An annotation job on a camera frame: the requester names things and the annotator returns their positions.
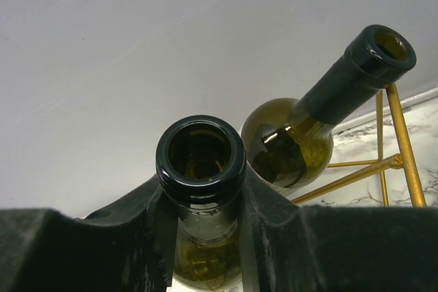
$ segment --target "bottle opening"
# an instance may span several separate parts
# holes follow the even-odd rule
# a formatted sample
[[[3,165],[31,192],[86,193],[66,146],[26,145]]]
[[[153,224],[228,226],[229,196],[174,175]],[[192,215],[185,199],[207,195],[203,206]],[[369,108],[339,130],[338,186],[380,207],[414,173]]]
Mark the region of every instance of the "bottle opening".
[[[168,148],[171,166],[190,179],[209,179],[221,173],[231,158],[228,137],[215,126],[191,124],[172,138]]]
[[[403,42],[397,36],[378,32],[374,34],[374,41],[377,47],[387,56],[398,61],[404,61],[408,57],[408,52]]]

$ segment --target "dark green bottle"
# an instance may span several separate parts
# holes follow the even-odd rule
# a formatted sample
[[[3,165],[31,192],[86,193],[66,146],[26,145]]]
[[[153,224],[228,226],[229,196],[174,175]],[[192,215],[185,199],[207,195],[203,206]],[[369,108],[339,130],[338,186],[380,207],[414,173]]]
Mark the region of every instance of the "dark green bottle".
[[[242,280],[237,206],[246,160],[237,131],[211,116],[173,124],[160,139],[157,175],[177,206],[174,277],[201,291]]]
[[[246,119],[241,136],[249,164],[285,196],[314,181],[329,164],[332,129],[415,63],[399,33],[366,27],[304,97],[268,101]]]

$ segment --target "bottle lip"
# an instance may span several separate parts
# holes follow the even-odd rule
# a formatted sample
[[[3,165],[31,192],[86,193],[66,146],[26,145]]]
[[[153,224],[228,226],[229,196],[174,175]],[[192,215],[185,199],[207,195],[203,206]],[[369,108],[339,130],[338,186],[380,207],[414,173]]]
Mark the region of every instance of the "bottle lip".
[[[379,45],[376,39],[389,43]],[[398,52],[399,58],[392,51]],[[383,85],[396,82],[417,63],[413,47],[398,32],[384,25],[369,25],[346,48],[345,56],[351,58],[366,75]]]
[[[417,57],[415,55],[413,47],[408,42],[408,40],[406,40],[397,31],[394,31],[393,29],[384,25],[377,24],[370,25],[366,27],[363,31],[370,45],[369,52],[377,57],[380,61],[386,62],[394,68],[397,68],[398,70],[410,70],[415,66]],[[377,45],[375,36],[378,34],[392,36],[394,40],[397,40],[400,47],[404,49],[404,54],[406,55],[406,57],[403,60],[399,60],[388,56],[388,54],[382,51],[381,48]]]
[[[206,179],[191,179],[178,173],[169,159],[169,147],[175,135],[194,125],[218,129],[229,142],[230,159],[224,170]],[[172,124],[157,145],[156,170],[164,191],[183,204],[224,203],[235,197],[242,187],[246,158],[242,140],[237,131],[225,121],[206,115],[189,116]]]

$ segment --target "bottle neck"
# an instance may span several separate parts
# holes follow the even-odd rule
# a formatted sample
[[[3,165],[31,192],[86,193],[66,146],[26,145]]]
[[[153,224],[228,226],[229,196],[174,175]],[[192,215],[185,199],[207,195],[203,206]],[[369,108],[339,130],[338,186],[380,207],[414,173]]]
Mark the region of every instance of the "bottle neck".
[[[201,243],[220,241],[228,237],[237,226],[238,200],[236,197],[221,205],[191,204],[187,207],[177,204],[179,225]]]
[[[183,231],[198,241],[228,236],[246,171],[237,131],[211,116],[182,119],[160,139],[156,167]]]
[[[302,117],[302,124],[317,131],[335,127],[415,62],[411,45],[397,32],[381,25],[366,27],[299,100],[297,106],[309,116]]]

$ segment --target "wine bottle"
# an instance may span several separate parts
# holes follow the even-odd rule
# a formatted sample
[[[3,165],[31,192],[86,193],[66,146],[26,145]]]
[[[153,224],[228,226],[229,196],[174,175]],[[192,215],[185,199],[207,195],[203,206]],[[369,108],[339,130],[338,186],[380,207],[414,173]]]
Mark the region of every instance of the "wine bottle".
[[[237,204],[246,169],[237,131],[211,116],[182,119],[160,139],[156,168],[179,214],[174,278],[201,291],[237,285]]]
[[[332,129],[415,63],[399,33],[366,27],[304,97],[268,101],[246,119],[241,136],[249,164],[285,196],[309,184],[329,164]]]

